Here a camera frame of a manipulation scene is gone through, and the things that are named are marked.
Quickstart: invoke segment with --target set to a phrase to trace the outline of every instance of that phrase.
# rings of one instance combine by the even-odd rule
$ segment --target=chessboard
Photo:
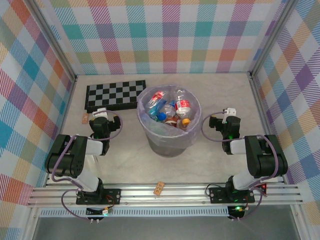
[[[137,96],[145,88],[145,80],[89,85],[84,109],[88,114],[100,108],[111,111],[136,109]]]

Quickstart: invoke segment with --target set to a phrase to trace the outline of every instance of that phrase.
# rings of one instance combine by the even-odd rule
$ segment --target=small wooden block
[[[84,113],[82,116],[82,124],[87,124],[89,119],[89,113]]]
[[[165,186],[165,183],[162,182],[162,181],[159,181],[158,184],[155,187],[155,190],[154,190],[153,194],[159,196],[161,191],[162,191],[162,189],[164,188],[164,186]]]

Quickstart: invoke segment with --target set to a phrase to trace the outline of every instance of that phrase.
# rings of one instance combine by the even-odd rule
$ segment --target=trash bin
[[[186,91],[186,99],[191,107],[191,123],[187,126],[186,131],[156,122],[147,115],[145,105],[157,91],[169,90],[173,93],[178,89],[184,88],[177,85],[147,87],[137,98],[139,122],[142,125],[151,149],[162,157],[170,158],[180,155],[187,147],[195,143],[201,131],[202,109],[198,99],[187,89],[184,90]]]

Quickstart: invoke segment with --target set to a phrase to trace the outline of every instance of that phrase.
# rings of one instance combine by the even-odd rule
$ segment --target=colorful plaid backdrop
[[[37,2],[88,75],[246,72],[285,0]]]
[[[272,131],[320,239],[320,0],[300,0],[258,74]]]
[[[72,82],[22,0],[0,1],[0,239],[15,240]]]

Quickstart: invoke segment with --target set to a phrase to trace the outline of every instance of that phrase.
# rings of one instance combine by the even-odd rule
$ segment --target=clear plastic bag
[[[177,85],[160,85],[156,87],[147,87],[137,97],[137,115],[142,128],[147,137],[159,147],[186,149],[193,145],[201,131],[202,109],[198,99],[186,89],[186,98],[191,107],[191,123],[186,131],[179,128],[156,122],[151,119],[145,111],[145,105],[151,97],[159,90],[169,90],[173,97],[173,92],[178,89],[184,89]]]

